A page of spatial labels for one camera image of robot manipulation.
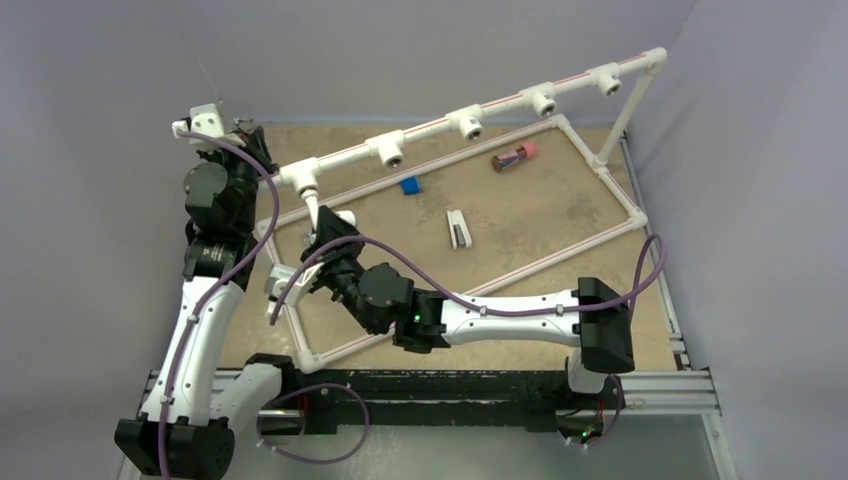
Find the white PVC pipe frame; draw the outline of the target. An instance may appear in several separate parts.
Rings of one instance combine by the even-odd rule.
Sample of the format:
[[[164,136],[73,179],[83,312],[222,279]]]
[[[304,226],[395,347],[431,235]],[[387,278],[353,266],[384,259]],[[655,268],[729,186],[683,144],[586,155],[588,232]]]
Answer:
[[[615,179],[608,163],[614,145],[622,138],[628,122],[651,83],[663,68],[667,56],[666,49],[657,47],[626,60],[590,68],[578,75],[527,87],[505,98],[484,104],[469,105],[418,126],[383,133],[322,157],[310,157],[297,161],[291,166],[282,167],[281,171],[274,175],[274,186],[277,189],[304,186],[306,189],[317,191],[316,178],[319,174],[326,173],[332,168],[342,167],[371,157],[379,159],[386,167],[395,167],[403,158],[402,150],[404,147],[444,132],[456,131],[470,143],[464,149],[427,161],[419,166],[396,171],[392,175],[330,196],[324,200],[319,199],[320,205],[334,208],[385,190],[405,178],[424,175],[449,167],[475,155],[504,146],[511,141],[525,139],[545,130],[557,130],[564,134],[571,145],[579,152],[587,168],[599,182],[605,185],[610,194],[621,205],[627,218],[613,227],[501,275],[472,290],[475,294],[490,294],[594,247],[648,226],[647,214]],[[589,87],[598,88],[606,97],[612,96],[620,89],[622,77],[629,74],[637,75],[635,86],[603,146],[599,151],[594,152],[572,126],[571,121],[559,112],[556,99],[561,95]],[[538,121],[491,139],[482,140],[480,138],[483,121],[523,108],[532,110],[538,116]],[[267,217],[256,223],[254,235],[257,238],[261,238],[263,235],[272,236],[280,228],[305,218],[309,218],[306,206],[277,216]]]

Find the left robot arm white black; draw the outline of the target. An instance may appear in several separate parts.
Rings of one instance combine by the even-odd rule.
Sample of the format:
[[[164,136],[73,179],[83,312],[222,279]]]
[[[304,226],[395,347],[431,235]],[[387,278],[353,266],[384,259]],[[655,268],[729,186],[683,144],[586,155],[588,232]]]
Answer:
[[[258,355],[235,382],[213,391],[229,324],[246,293],[255,258],[268,239],[254,236],[262,181],[278,167],[263,127],[236,129],[198,150],[183,180],[185,233],[179,316],[162,369],[139,412],[122,419],[114,441],[144,475],[221,479],[236,440],[267,403],[284,409],[298,382],[283,358]]]

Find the colourful tube with pink cap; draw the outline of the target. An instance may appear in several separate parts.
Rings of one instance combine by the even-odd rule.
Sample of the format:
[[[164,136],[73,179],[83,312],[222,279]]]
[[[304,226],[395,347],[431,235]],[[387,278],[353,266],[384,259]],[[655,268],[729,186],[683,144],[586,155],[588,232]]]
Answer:
[[[502,173],[509,168],[512,168],[526,160],[531,159],[537,154],[537,146],[532,142],[525,142],[516,149],[508,152],[494,155],[491,158],[491,167],[497,173]]]

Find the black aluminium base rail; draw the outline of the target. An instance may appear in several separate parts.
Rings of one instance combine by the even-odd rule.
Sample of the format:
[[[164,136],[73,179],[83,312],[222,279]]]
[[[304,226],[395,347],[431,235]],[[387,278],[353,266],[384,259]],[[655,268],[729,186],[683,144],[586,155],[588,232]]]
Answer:
[[[304,374],[288,356],[262,355],[241,370],[217,371],[213,401],[262,370],[282,383],[249,415],[270,418],[288,409],[304,418],[308,434],[369,424],[522,427],[592,438],[615,414],[701,415],[718,408],[705,372],[633,372],[606,379],[598,394],[581,394],[568,387],[563,371],[324,369]]]

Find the blue rectangular block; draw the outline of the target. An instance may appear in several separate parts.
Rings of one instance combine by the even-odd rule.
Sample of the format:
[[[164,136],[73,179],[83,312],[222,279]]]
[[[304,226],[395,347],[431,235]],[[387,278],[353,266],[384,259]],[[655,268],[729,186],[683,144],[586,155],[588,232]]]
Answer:
[[[417,195],[422,192],[422,186],[416,176],[405,178],[399,182],[402,193],[406,196]]]

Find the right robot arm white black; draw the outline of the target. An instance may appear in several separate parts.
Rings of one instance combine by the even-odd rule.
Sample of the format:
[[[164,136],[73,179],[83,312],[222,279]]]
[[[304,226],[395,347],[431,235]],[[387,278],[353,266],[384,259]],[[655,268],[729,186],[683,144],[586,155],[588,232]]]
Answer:
[[[459,295],[436,282],[419,288],[387,262],[363,267],[358,257],[369,242],[350,222],[320,206],[314,239],[301,255],[304,266],[316,270],[311,290],[328,289],[369,334],[388,335],[394,345],[418,354],[490,340],[570,346],[573,357],[561,392],[576,407],[596,399],[607,376],[635,369],[631,310],[595,277],[579,278],[572,290],[540,296]]]

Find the white stapler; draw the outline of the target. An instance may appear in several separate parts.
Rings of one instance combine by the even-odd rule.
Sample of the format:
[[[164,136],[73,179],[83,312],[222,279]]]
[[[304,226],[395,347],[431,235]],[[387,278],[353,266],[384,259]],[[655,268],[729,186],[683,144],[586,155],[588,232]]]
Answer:
[[[473,240],[463,212],[461,210],[448,210],[447,222],[452,249],[470,248],[473,245]]]

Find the white plastic water faucet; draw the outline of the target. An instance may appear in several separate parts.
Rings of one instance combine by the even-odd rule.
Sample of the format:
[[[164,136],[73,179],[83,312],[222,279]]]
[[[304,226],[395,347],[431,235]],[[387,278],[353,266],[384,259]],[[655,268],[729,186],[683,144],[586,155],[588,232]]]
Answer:
[[[319,194],[315,189],[306,189],[300,194],[300,196],[307,207],[307,212],[312,225],[311,231],[303,236],[303,240],[306,245],[311,245],[316,239],[317,227],[320,216],[319,210],[321,205],[319,204]],[[352,227],[358,226],[358,220],[353,211],[332,210],[332,213],[334,213],[341,220],[350,224]]]

